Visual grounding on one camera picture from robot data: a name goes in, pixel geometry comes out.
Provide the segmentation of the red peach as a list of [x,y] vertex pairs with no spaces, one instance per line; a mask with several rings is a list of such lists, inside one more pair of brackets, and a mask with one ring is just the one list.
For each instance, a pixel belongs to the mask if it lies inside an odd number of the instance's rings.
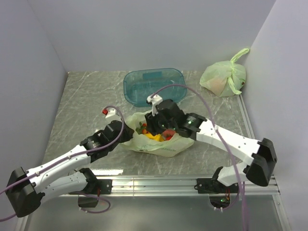
[[162,136],[164,137],[164,140],[168,141],[170,140],[174,135],[176,134],[176,131],[173,129],[167,129],[162,133]]

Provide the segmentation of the yellow banana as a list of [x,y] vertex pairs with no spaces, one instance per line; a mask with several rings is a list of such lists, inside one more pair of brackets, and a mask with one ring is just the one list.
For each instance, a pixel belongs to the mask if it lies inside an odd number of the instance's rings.
[[158,141],[158,142],[164,141],[164,137],[161,134],[152,135],[151,133],[146,133],[145,136],[154,141]]

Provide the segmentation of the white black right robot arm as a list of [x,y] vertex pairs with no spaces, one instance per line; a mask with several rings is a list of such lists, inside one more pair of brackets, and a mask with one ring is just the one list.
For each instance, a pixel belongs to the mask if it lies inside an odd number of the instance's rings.
[[173,130],[176,134],[194,141],[211,144],[224,151],[230,151],[241,162],[234,167],[219,167],[206,185],[207,193],[220,193],[228,187],[243,181],[266,187],[277,163],[277,155],[271,140],[255,140],[238,135],[196,113],[184,113],[178,105],[160,96],[149,96],[147,103],[151,112],[145,115],[147,130],[162,134]]

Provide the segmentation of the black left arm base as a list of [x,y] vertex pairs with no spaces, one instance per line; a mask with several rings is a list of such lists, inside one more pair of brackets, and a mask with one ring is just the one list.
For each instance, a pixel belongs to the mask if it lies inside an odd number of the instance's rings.
[[[110,195],[112,191],[112,180],[111,179],[100,179],[96,185],[91,188],[90,191],[84,192],[94,196]],[[95,208],[99,204],[99,200],[91,197],[78,196],[77,204],[81,208]]]

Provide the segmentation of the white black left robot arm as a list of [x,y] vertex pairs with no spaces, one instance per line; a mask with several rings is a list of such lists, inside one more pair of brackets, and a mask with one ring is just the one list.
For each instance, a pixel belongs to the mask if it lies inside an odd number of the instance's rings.
[[99,182],[86,165],[131,140],[133,133],[125,123],[114,120],[62,156],[29,170],[15,169],[4,190],[15,216],[25,217],[44,202],[63,194],[97,194]]

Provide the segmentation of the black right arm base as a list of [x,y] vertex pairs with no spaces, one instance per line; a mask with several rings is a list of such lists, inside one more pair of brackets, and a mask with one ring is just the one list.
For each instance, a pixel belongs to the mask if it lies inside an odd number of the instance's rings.
[[208,194],[210,204],[215,210],[224,211],[239,199],[237,183],[225,186],[210,178],[197,178],[194,189],[197,190],[198,194]]

